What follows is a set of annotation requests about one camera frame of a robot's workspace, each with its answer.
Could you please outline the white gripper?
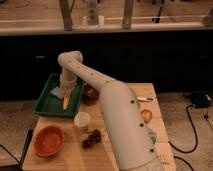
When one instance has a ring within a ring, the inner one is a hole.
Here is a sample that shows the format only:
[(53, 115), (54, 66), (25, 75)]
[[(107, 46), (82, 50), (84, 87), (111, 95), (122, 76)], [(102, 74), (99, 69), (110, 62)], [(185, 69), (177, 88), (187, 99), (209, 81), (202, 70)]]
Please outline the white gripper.
[(60, 88), (64, 93), (70, 93), (74, 90), (77, 84), (77, 77), (74, 77), (72, 80), (67, 80), (60, 75)]

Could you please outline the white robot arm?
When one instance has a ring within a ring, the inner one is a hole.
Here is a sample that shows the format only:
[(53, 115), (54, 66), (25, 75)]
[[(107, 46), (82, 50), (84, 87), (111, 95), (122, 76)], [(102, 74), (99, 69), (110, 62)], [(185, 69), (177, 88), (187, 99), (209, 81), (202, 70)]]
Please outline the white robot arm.
[(79, 51), (58, 56), (66, 80), (76, 75), (99, 92), (100, 109), (119, 170), (164, 171), (135, 92), (126, 83), (85, 66), (82, 60)]

